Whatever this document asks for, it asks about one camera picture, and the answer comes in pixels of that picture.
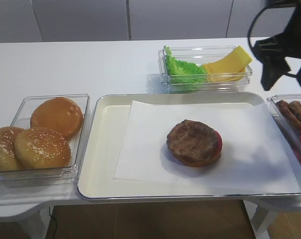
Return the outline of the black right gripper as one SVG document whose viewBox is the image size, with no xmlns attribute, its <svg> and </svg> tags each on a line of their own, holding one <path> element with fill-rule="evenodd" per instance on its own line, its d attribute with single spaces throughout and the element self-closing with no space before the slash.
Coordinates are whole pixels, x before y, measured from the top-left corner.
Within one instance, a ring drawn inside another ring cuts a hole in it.
<svg viewBox="0 0 301 239">
<path fill-rule="evenodd" d="M 287 57 L 301 59 L 301 0 L 295 0 L 293 11 L 283 32 L 256 41 L 255 57 L 263 63 L 261 85 L 269 91 L 277 80 L 291 69 Z M 301 87 L 301 67 L 297 73 L 297 81 Z"/>
</svg>

